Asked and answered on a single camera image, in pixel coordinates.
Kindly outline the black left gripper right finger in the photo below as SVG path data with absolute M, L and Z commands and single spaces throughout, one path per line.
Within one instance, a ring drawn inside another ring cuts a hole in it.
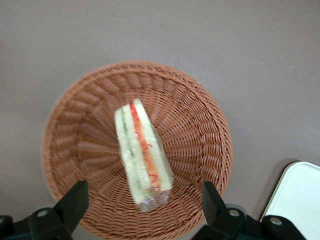
M 202 188 L 202 210 L 207 224 L 193 237 L 194 240 L 242 240 L 247 221 L 239 209 L 227 207 L 212 182 Z

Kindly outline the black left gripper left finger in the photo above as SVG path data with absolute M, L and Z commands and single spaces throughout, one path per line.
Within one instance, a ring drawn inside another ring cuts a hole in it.
M 33 240 L 71 240 L 89 208 L 89 185 L 78 181 L 54 206 L 35 211 L 28 220 Z

